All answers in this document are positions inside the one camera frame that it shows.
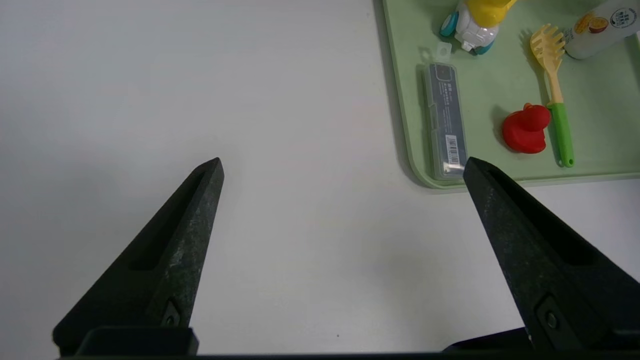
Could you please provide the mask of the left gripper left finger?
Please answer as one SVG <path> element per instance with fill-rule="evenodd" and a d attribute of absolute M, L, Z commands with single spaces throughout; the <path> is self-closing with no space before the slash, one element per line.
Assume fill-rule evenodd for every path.
<path fill-rule="evenodd" d="M 62 357 L 188 357 L 225 173 L 197 166 L 52 331 Z"/>

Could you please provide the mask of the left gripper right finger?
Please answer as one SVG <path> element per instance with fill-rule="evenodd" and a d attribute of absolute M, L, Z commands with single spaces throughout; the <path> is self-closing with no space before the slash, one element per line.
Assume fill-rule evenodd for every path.
<path fill-rule="evenodd" d="M 637 280 L 493 164 L 463 179 L 534 350 L 638 353 Z"/>

